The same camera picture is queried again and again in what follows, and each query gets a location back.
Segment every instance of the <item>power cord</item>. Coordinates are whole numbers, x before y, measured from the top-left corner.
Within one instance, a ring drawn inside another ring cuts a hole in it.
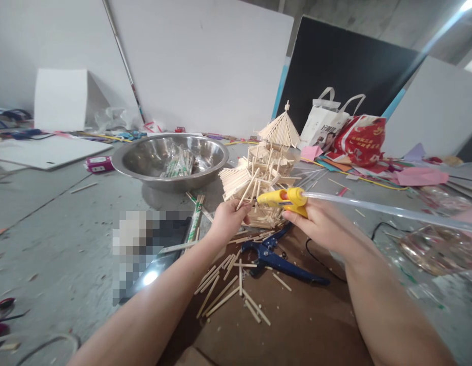
[[[324,263],[322,263],[315,255],[313,255],[309,248],[308,248],[308,242],[311,241],[312,239],[308,238],[307,241],[305,242],[305,248],[307,249],[307,252],[310,254],[312,258],[314,258],[322,267],[324,267],[326,270],[332,273],[334,277],[336,277],[338,280],[343,281],[344,283],[348,283],[345,279],[342,279],[338,275],[336,275],[330,268],[328,268]]]
[[[380,222],[378,225],[376,225],[375,228],[373,229],[373,233],[371,234],[371,240],[374,240],[374,237],[375,237],[375,235],[376,235],[376,232],[378,231],[378,229],[380,228],[381,225],[390,226],[392,229],[395,229],[395,230],[401,231],[401,232],[411,232],[410,230],[398,229],[398,228],[396,228],[395,226],[390,225],[389,223],[386,223],[385,221],[381,221],[381,222]]]

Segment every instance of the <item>red bag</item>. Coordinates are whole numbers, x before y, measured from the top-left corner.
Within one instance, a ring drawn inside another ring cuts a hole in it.
[[[386,118],[369,115],[350,117],[326,157],[341,164],[373,166],[382,157]]]

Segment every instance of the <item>stainless steel bowl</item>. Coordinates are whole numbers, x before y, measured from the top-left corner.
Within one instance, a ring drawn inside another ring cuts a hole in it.
[[[161,178],[170,147],[175,144],[198,158],[192,175]],[[122,146],[112,157],[114,168],[149,187],[170,193],[188,192],[212,182],[229,159],[227,148],[216,140],[188,134],[163,134]]]

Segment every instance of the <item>blue wire cutter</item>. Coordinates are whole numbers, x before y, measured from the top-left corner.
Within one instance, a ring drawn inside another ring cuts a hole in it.
[[[286,275],[292,276],[298,280],[308,282],[311,285],[319,284],[327,286],[331,282],[327,278],[316,276],[311,274],[281,258],[278,254],[273,251],[278,244],[278,239],[284,236],[287,231],[292,227],[292,224],[287,224],[276,234],[270,236],[263,243],[256,243],[254,241],[247,241],[241,247],[241,252],[244,253],[248,249],[254,249],[258,252],[258,259],[255,261],[256,268],[251,268],[249,273],[253,277],[257,277],[265,266],[276,269]]]

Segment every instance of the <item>metal pole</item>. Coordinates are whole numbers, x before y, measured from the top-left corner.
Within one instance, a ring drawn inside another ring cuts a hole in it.
[[[117,48],[119,48],[120,56],[122,57],[122,62],[124,63],[124,67],[128,75],[129,83],[131,83],[131,88],[133,89],[134,98],[136,99],[136,103],[138,104],[139,113],[141,114],[143,123],[146,124],[146,120],[144,119],[143,109],[141,108],[141,103],[139,103],[138,95],[136,93],[136,88],[134,87],[133,77],[131,76],[131,72],[129,71],[128,62],[125,59],[124,51],[122,50],[122,46],[120,44],[119,34],[117,33],[117,29],[115,27],[114,20],[112,19],[112,13],[110,11],[110,7],[107,1],[108,0],[102,0],[102,2],[104,3],[105,12],[107,13],[107,17],[109,18],[109,23],[112,28],[112,32],[114,33],[115,42],[117,43]]]

